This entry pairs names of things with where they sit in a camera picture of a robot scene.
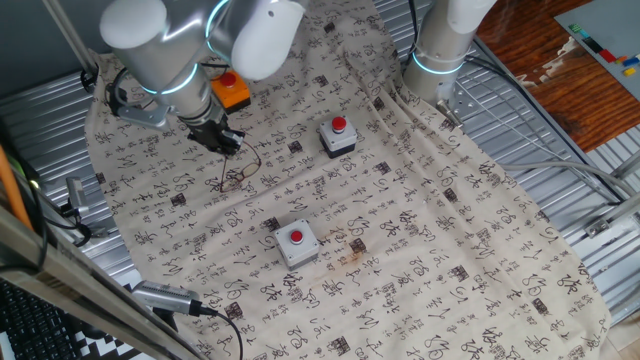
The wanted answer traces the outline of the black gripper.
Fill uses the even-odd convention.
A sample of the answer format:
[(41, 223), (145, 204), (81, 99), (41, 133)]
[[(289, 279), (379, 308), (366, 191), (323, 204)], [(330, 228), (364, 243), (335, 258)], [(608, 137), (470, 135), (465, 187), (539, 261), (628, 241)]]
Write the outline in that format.
[(188, 138), (205, 146), (209, 151), (223, 155), (236, 154), (241, 148), (245, 133), (231, 130), (223, 116), (219, 122), (207, 120), (200, 125), (188, 125)]

